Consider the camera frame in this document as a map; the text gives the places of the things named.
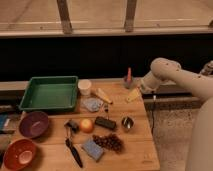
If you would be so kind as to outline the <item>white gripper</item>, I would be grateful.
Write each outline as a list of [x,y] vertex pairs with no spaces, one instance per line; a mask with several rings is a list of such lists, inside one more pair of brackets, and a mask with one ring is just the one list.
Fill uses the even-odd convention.
[[159,85],[159,80],[152,73],[147,73],[140,80],[141,91],[139,88],[134,88],[127,95],[126,101],[128,103],[134,101],[135,99],[141,96],[141,92],[143,94],[155,93]]

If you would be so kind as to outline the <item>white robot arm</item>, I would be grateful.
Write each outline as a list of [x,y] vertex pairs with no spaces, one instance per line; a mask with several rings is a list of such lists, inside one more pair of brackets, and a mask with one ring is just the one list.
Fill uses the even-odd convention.
[[173,81],[203,102],[194,122],[185,171],[213,171],[213,77],[184,70],[176,61],[156,58],[126,101],[155,91],[166,81]]

